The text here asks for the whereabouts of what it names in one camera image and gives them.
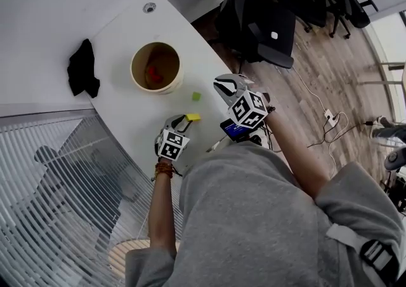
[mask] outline white table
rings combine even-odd
[[[144,13],[146,3],[157,5]],[[185,77],[180,89],[155,95],[138,89],[129,65],[135,52],[150,42],[171,45],[180,56]],[[199,113],[191,124],[190,143],[176,162],[184,171],[224,136],[219,124],[226,119],[227,105],[213,88],[214,78],[230,72],[196,30],[166,0],[134,0],[92,40],[95,77],[100,80],[92,103],[114,137],[141,170],[151,177],[157,157],[154,139],[165,120],[173,115]],[[202,94],[200,101],[192,93]]]

